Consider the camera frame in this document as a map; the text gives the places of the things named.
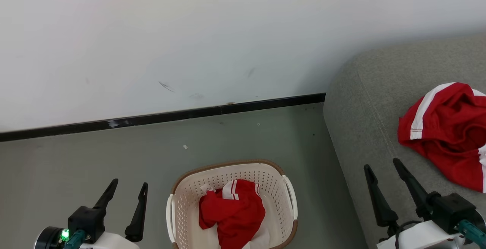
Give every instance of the basket handle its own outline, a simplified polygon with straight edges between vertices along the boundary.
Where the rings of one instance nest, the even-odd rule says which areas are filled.
[[[290,200],[292,201],[292,209],[293,209],[293,219],[296,220],[298,216],[298,209],[297,209],[297,197],[295,197],[295,191],[293,190],[292,183],[290,182],[287,176],[282,175],[285,184],[287,185],[287,189],[290,191]]]
[[[172,197],[174,194],[170,194],[167,199],[167,207],[165,209],[165,220],[167,220],[167,232],[169,233],[170,242],[175,242],[175,209],[174,200]]]

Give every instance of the sofa seam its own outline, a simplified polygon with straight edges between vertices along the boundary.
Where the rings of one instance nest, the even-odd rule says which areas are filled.
[[[378,123],[378,128],[380,129],[380,133],[382,134],[382,137],[384,137],[384,139],[385,139],[385,144],[387,145],[387,151],[393,158],[397,158],[398,154],[396,153],[396,150],[393,147],[393,144],[392,144],[391,139],[390,139],[390,135],[387,133],[385,125],[383,124],[383,121],[380,118],[380,114],[378,113],[378,110],[376,109],[375,105],[372,102],[372,99],[371,99],[371,96],[368,92],[368,89],[366,88],[365,84],[363,83],[363,80],[361,79],[361,75],[360,75],[360,71],[359,71],[360,64],[358,62],[356,62],[355,64],[356,64],[356,74],[358,75],[358,80],[361,84],[361,87],[364,90],[366,102],[371,107],[371,113],[373,114],[375,121]]]

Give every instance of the brown basket rim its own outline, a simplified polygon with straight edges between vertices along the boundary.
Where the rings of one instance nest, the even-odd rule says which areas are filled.
[[[274,162],[269,161],[269,160],[265,160],[265,159],[250,159],[250,160],[238,160],[238,161],[222,162],[220,164],[207,165],[207,166],[203,166],[203,167],[200,167],[200,168],[196,168],[196,169],[191,170],[191,171],[187,171],[186,173],[184,173],[182,176],[180,176],[177,179],[174,186],[172,187],[171,193],[174,194],[175,190],[179,186],[179,183],[192,174],[199,173],[199,172],[206,171],[206,170],[210,170],[210,169],[219,168],[219,167],[230,166],[230,165],[238,165],[238,164],[268,164],[269,166],[272,166],[274,169],[276,169],[280,173],[280,175],[285,175],[284,171],[282,170],[282,168],[280,166],[278,166],[278,164],[275,164]],[[297,220],[294,220],[293,223],[292,223],[292,231],[290,232],[290,235],[285,240],[285,242],[283,242],[282,244],[279,244],[275,247],[269,248],[269,249],[283,249],[288,244],[290,244],[290,242],[293,240],[293,237],[295,237],[295,234],[297,233],[297,225],[298,225]],[[173,242],[172,248],[179,249],[179,246],[177,246],[176,242]]]

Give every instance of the black baseboard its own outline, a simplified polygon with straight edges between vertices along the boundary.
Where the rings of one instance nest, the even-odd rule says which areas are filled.
[[[239,104],[228,104],[217,107],[203,107],[201,109],[189,109],[181,111],[173,111],[166,113],[142,115],[135,117],[127,117],[120,119],[93,121],[86,123],[74,123],[64,126],[51,126],[48,128],[37,128],[29,130],[19,130],[0,133],[0,142],[11,140],[22,140],[36,137],[45,137],[52,135],[71,134],[87,131],[96,131],[113,128],[124,128],[127,126],[140,126],[151,123],[163,123],[167,121],[177,121],[191,118],[199,118],[205,116],[214,116],[222,114],[230,114],[237,112],[245,112],[259,109],[273,109],[275,107],[287,107],[311,104],[315,102],[324,102],[325,93],[318,93],[315,95],[302,95],[288,98],[278,98],[255,102],[244,102]]]

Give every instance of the black cable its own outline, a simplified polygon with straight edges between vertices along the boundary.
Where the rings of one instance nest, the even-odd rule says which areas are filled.
[[[407,221],[406,223],[404,223],[404,224],[402,224],[401,226],[398,227],[398,230],[396,230],[396,234],[395,234],[395,249],[400,249],[400,245],[398,244],[398,237],[400,236],[400,232],[403,231],[405,226],[411,225],[411,224],[414,224],[414,223],[421,223],[421,222],[422,221],[420,221],[420,220],[411,220],[411,221]]]

